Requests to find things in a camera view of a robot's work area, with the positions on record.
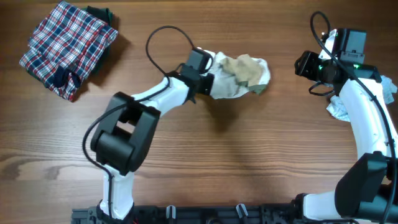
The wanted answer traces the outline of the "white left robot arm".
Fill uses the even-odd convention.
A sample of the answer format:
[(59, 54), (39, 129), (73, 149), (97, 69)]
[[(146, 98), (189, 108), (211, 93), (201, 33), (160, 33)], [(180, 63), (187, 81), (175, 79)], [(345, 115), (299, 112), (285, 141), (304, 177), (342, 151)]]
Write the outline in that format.
[(112, 96), (106, 111), (88, 129), (93, 135), (90, 148), (96, 154), (93, 163), (104, 172), (103, 199), (96, 208), (99, 221), (133, 220), (134, 173), (149, 152), (159, 119), (197, 94), (209, 95), (214, 80), (212, 73), (201, 75), (184, 65), (143, 93)]

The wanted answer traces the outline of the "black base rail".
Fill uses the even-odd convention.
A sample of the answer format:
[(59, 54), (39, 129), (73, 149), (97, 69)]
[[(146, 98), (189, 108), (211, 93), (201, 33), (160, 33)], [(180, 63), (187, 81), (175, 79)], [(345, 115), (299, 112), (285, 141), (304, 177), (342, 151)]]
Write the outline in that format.
[(99, 207), (73, 209), (72, 224), (100, 223), (356, 223), (353, 219), (309, 220), (290, 204), (263, 204), (228, 207), (136, 206), (124, 220), (110, 220)]

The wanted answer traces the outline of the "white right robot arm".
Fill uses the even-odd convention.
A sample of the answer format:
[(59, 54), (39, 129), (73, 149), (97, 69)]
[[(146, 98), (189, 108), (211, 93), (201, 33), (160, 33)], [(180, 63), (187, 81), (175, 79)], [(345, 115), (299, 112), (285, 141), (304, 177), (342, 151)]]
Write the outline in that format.
[(335, 189), (297, 197), (302, 219), (397, 223), (397, 132), (378, 69), (364, 64), (365, 41), (365, 31), (329, 30), (318, 40), (320, 54), (305, 51), (295, 62), (298, 76), (332, 85), (331, 94), (348, 114), (358, 155)]

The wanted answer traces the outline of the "light blue striped garment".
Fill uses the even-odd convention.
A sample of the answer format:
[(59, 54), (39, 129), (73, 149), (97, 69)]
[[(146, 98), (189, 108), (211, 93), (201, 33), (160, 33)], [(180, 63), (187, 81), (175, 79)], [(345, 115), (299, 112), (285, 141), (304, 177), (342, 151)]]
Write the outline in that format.
[[(384, 102), (389, 105), (394, 102), (394, 94), (397, 93), (397, 86), (393, 84), (390, 78), (384, 75), (381, 76), (381, 79)], [(326, 110), (332, 115), (332, 117), (341, 121), (350, 122), (347, 109), (338, 96), (334, 95), (330, 98), (330, 104), (326, 107)]]

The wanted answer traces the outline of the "dark green folded garment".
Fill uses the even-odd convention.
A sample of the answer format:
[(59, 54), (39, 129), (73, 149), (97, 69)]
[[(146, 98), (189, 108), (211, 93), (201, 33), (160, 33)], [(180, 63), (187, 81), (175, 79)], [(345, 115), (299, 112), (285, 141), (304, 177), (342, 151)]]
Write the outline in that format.
[[(87, 6), (87, 7), (82, 8), (82, 10), (84, 10), (87, 13), (91, 14), (92, 16), (96, 17), (97, 19), (104, 21), (108, 25), (111, 25), (111, 23), (113, 21), (113, 13), (110, 11), (109, 8), (97, 8), (97, 7)], [(106, 47), (103, 50), (103, 53), (101, 54), (100, 58), (98, 59), (94, 69), (92, 69), (92, 71), (91, 71), (92, 75), (98, 73), (98, 71), (104, 64), (108, 55), (109, 55), (109, 47)]]

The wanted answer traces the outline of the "white and tan t-shirt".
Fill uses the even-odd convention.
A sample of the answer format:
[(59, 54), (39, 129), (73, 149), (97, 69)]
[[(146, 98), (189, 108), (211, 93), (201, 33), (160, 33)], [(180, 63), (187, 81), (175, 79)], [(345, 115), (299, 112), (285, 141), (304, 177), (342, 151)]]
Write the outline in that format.
[(209, 73), (214, 75), (210, 96), (214, 99), (239, 98), (246, 93), (260, 95), (268, 87), (271, 72), (267, 61), (242, 54), (237, 58), (223, 52), (207, 51), (214, 59), (208, 63)]

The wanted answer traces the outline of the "plaid folded shirt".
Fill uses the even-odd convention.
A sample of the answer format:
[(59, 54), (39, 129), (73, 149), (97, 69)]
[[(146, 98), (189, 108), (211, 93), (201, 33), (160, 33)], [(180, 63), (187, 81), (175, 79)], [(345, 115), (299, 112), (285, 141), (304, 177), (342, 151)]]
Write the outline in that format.
[(45, 88), (73, 101), (103, 50), (117, 36), (111, 25), (61, 1), (34, 29), (29, 50), (19, 63)]

